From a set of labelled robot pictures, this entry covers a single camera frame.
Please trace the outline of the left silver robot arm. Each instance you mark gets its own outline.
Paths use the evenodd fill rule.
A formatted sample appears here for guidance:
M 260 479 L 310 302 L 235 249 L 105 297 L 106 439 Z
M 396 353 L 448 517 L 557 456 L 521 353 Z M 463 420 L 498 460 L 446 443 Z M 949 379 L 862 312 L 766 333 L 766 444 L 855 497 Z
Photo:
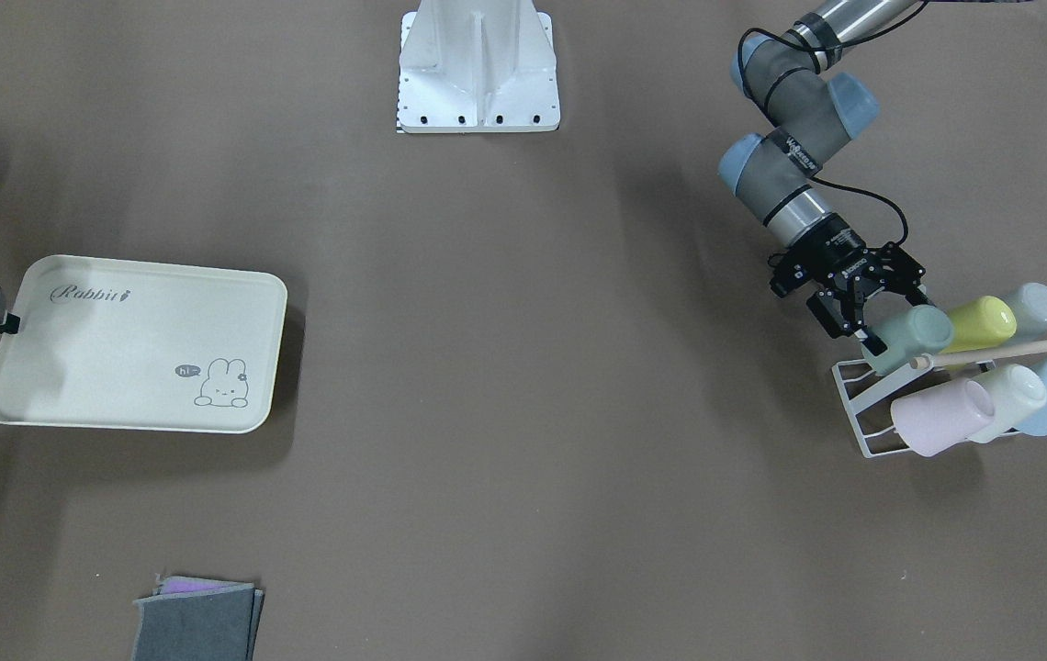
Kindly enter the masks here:
M 848 73 L 823 78 L 852 47 L 917 15 L 914 1 L 827 1 L 782 35 L 751 29 L 730 72 L 771 123 L 726 151 L 718 172 L 734 196 L 781 244 L 770 260 L 771 291 L 787 298 L 809 282 L 806 301 L 826 334 L 855 336 L 870 355 L 888 344 L 864 317 L 882 292 L 926 305 L 925 268 L 900 241 L 869 246 L 815 191 L 818 173 L 879 116 L 879 102 Z

